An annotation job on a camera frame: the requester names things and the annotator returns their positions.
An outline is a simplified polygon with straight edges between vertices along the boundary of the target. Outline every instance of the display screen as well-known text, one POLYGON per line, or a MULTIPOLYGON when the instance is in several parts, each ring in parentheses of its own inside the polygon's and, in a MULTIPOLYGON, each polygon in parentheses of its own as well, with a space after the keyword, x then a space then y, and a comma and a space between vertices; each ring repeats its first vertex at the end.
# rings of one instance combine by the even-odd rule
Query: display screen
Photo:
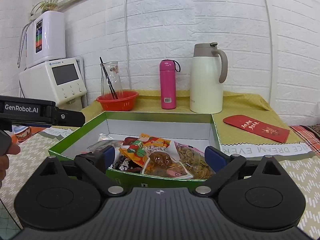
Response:
POLYGON ((36 25, 36 53, 42 50, 42 20, 36 25))
POLYGON ((79 79, 74 64, 53 67, 52 72, 54 75, 54 79, 56 80, 57 86, 79 79))

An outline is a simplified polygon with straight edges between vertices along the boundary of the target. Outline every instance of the red envelope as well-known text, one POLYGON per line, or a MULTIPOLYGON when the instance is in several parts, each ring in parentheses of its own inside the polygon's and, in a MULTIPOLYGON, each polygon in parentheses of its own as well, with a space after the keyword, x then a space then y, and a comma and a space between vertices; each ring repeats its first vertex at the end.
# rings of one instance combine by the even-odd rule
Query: red envelope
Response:
POLYGON ((242 114, 228 116, 223 121, 247 132, 281 143, 286 142, 290 133, 290 130, 261 122, 242 114))

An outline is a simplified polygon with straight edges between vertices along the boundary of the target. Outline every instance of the human finger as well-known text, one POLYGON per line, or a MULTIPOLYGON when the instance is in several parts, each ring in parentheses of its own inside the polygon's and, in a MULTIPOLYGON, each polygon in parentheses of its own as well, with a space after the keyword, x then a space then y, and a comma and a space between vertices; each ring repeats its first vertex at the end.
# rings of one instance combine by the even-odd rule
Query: human finger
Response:
POLYGON ((12 154, 12 155, 16 155, 21 151, 19 145, 13 143, 10 145, 9 149, 7 150, 7 154, 12 154))
POLYGON ((6 172, 4 171, 0 171, 0 181, 4 179, 4 177, 6 176, 6 172))
POLYGON ((0 157, 0 171, 5 171, 9 168, 9 158, 7 154, 0 157))

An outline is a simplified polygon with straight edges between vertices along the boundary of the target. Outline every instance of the orange snack bag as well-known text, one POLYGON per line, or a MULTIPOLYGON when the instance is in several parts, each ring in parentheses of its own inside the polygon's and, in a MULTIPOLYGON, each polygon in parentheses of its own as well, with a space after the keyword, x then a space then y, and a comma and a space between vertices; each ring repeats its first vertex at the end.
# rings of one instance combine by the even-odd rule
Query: orange snack bag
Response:
POLYGON ((142 133, 140 134, 139 140, 143 142, 144 146, 158 146, 158 147, 168 147, 170 145, 170 140, 158 138, 158 137, 153 137, 148 134, 142 133))
POLYGON ((144 166, 148 160, 148 154, 145 151, 146 147, 157 146, 157 147, 168 147, 170 140, 165 140, 158 137, 152 137, 145 133, 140 134, 140 137, 136 141, 129 143, 129 147, 120 147, 120 153, 127 158, 133 160, 135 163, 144 166))

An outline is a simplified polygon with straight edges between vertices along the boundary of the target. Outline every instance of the patterned rug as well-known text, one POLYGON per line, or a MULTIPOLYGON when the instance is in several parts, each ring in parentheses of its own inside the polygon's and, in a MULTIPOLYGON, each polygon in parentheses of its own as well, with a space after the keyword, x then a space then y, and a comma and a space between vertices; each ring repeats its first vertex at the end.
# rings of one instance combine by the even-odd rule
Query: patterned rug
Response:
POLYGON ((295 125, 290 128, 299 135, 305 143, 320 156, 320 124, 316 125, 295 125))

